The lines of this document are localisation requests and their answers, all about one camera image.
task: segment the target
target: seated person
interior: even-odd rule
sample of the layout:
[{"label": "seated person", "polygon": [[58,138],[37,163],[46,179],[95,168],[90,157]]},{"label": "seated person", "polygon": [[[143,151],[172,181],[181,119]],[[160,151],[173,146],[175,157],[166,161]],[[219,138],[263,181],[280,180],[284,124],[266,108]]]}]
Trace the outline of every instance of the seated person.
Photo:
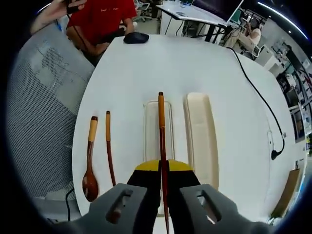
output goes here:
[{"label": "seated person", "polygon": [[259,22],[256,20],[255,27],[251,28],[250,23],[247,23],[247,31],[246,35],[242,32],[232,32],[224,47],[231,47],[233,48],[237,41],[241,45],[243,45],[248,51],[252,52],[254,47],[259,44],[261,38],[261,31]]},{"label": "seated person", "polygon": [[[137,15],[133,0],[87,0],[84,8],[72,14],[67,36],[94,65],[115,37],[134,31]],[[119,28],[120,21],[126,27]]]},{"label": "seated person", "polygon": [[[72,0],[68,7],[77,7],[78,10],[81,10],[84,8],[86,1],[87,0]],[[53,21],[59,20],[61,17],[66,16],[66,14],[67,8],[65,1],[53,0],[49,5],[45,6],[42,12],[32,22],[30,27],[30,35],[35,34],[45,26],[51,24]]]}]

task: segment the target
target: computer mouse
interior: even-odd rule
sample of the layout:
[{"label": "computer mouse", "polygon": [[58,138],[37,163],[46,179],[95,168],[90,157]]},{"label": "computer mouse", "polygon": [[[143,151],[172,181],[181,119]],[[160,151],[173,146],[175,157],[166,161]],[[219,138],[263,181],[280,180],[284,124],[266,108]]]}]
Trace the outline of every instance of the computer mouse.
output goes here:
[{"label": "computer mouse", "polygon": [[133,32],[128,33],[123,39],[123,41],[126,44],[142,44],[147,42],[149,38],[150,36],[145,33]]}]

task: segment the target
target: chopsticks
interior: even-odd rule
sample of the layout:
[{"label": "chopsticks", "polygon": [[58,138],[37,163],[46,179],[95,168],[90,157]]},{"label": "chopsticks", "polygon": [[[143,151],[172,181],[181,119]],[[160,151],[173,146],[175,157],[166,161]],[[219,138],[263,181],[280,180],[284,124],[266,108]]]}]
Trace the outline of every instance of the chopsticks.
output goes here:
[{"label": "chopsticks", "polygon": [[107,148],[107,158],[108,158],[108,166],[109,172],[111,174],[112,184],[116,185],[114,168],[113,168],[113,160],[112,160],[112,150],[111,150],[111,113],[109,111],[106,112],[106,148]]},{"label": "chopsticks", "polygon": [[166,229],[167,233],[169,233],[169,217],[167,204],[167,163],[166,163],[166,144],[165,144],[165,103],[163,92],[159,92],[158,94],[158,121],[159,121],[159,140],[160,140],[162,197],[164,201]]}]

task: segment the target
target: wooden spoon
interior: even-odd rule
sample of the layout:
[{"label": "wooden spoon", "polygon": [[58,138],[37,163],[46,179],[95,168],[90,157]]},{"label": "wooden spoon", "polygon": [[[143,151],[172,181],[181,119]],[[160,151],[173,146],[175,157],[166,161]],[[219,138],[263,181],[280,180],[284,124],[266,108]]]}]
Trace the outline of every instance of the wooden spoon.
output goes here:
[{"label": "wooden spoon", "polygon": [[92,116],[90,122],[90,130],[88,137],[88,150],[87,150],[87,171],[82,179],[82,189],[88,201],[92,202],[98,197],[98,183],[92,171],[92,151],[94,139],[96,137],[98,126],[98,117]]}]

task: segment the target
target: monitor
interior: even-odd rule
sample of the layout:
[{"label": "monitor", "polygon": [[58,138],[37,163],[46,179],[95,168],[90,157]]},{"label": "monitor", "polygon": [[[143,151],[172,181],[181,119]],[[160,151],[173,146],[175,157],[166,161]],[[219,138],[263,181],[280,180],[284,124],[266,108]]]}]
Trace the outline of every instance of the monitor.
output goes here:
[{"label": "monitor", "polygon": [[289,62],[291,62],[295,70],[299,71],[302,68],[301,62],[299,61],[297,56],[294,54],[291,48],[287,52],[286,57],[289,59]]},{"label": "monitor", "polygon": [[194,0],[192,5],[228,22],[242,2],[243,0]]}]

